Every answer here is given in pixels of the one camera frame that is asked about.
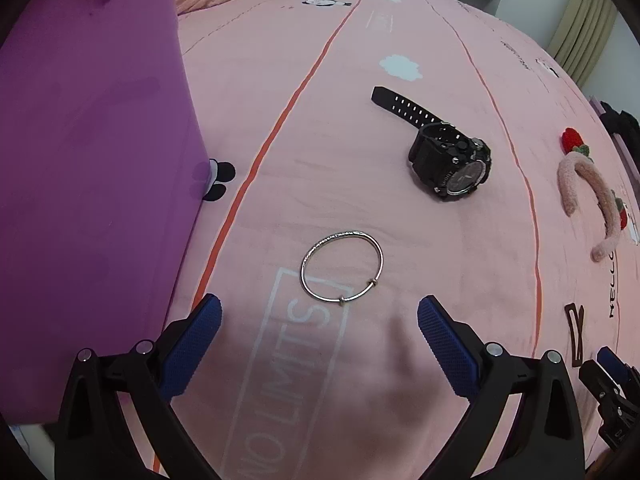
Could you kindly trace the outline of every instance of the silver bangle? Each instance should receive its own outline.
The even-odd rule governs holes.
[[[373,245],[376,252],[378,253],[378,263],[379,263],[378,272],[376,273],[374,278],[372,278],[367,282],[368,285],[366,286],[366,288],[364,288],[364,290],[361,290],[355,296],[350,296],[348,298],[345,298],[343,296],[341,296],[340,298],[323,298],[322,296],[318,296],[318,294],[312,291],[309,288],[309,286],[306,284],[305,267],[309,261],[309,258],[311,258],[312,254],[315,253],[320,247],[322,247],[323,245],[329,242],[333,242],[334,240],[338,240],[340,238],[362,238],[363,240],[366,240],[371,245]],[[316,298],[316,300],[327,301],[329,303],[345,304],[347,301],[357,300],[360,296],[363,296],[378,284],[378,278],[380,277],[380,272],[382,272],[382,263],[383,263],[382,248],[380,248],[380,245],[372,236],[369,236],[368,234],[363,233],[362,231],[345,231],[343,233],[336,233],[331,236],[328,236],[327,238],[323,238],[322,240],[320,240],[317,244],[311,247],[309,252],[305,255],[304,259],[302,260],[302,265],[300,265],[300,283],[302,284],[302,287],[306,290],[306,292],[313,298]]]

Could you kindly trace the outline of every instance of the bed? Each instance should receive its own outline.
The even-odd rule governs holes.
[[[563,355],[591,462],[604,448],[600,418],[571,368],[564,306],[584,306],[585,360],[601,346],[640,357],[638,205],[597,115],[533,40],[455,0],[311,1],[233,0],[178,18],[207,152],[237,176],[203,203],[175,285],[168,322],[206,292],[224,311],[175,412],[223,478],[418,478],[467,406],[417,327],[420,298],[434,294],[511,354]],[[487,183],[456,202],[432,198],[406,163],[415,130],[371,102],[378,85],[484,139]],[[600,263],[590,251],[604,223],[588,184],[578,183],[580,211],[561,207],[568,126],[630,216]],[[345,230],[380,243],[378,286],[345,306],[318,303],[300,287],[300,262]],[[337,297],[375,265],[366,243],[347,240],[308,273]]]

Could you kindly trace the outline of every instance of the black bracket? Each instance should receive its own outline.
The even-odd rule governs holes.
[[[580,367],[579,377],[598,401],[598,412],[603,422],[598,434],[613,450],[596,478],[598,480],[638,478],[640,374],[634,367],[623,363],[609,347],[605,346],[598,352],[597,362],[585,361]]]
[[[200,310],[174,321],[158,340],[138,342],[128,353],[100,357],[91,349],[75,359],[58,419],[55,475],[62,480],[159,480],[146,468],[129,433],[117,393],[131,396],[140,423],[173,480],[220,480],[163,398],[162,364]]]
[[[1,414],[0,478],[2,480],[47,480],[22,450]]]
[[[454,391],[470,404],[454,433],[420,480],[581,480],[584,447],[578,407],[562,356],[511,356],[484,344],[455,322],[434,296],[418,307],[418,325]],[[522,394],[495,466],[473,476],[500,421],[507,398]]]

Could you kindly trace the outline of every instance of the black wristwatch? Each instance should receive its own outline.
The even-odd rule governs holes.
[[[491,150],[413,101],[376,86],[371,100],[418,128],[409,161],[421,182],[443,199],[468,195],[485,182],[491,170]]]

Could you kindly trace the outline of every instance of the purple furniture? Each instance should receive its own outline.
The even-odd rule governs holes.
[[[598,114],[598,117],[605,113],[604,106],[602,106],[600,101],[594,96],[589,98],[589,103]],[[640,171],[638,171],[638,167],[636,166],[625,141],[622,139],[622,136],[620,136],[620,134],[613,133],[611,134],[611,139],[613,139],[613,145],[616,147],[616,151],[622,160],[622,165],[625,167],[626,174],[631,182],[631,187],[634,190],[634,196],[638,203],[640,203]]]
[[[156,338],[209,176],[174,0],[31,0],[0,49],[0,412]]]

